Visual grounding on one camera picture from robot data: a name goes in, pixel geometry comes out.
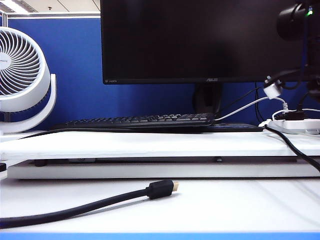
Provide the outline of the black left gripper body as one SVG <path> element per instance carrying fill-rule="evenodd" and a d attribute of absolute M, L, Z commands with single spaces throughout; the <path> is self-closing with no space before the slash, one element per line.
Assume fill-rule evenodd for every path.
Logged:
<path fill-rule="evenodd" d="M 307 44 L 307 76 L 308 94 L 315 100 L 320 99 L 320 43 L 308 42 Z"/>

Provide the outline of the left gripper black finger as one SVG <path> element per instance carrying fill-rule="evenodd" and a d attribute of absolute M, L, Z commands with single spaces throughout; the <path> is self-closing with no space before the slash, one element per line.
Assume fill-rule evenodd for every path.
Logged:
<path fill-rule="evenodd" d="M 294 90 L 294 89 L 297 89 L 300 85 L 301 85 L 300 81 L 294 81 L 294 82 L 283 81 L 281 83 L 282 88 L 285 90 Z"/>
<path fill-rule="evenodd" d="M 301 75 L 300 69 L 287 69 L 271 75 L 271 82 L 298 82 L 302 81 L 304 77 Z"/>

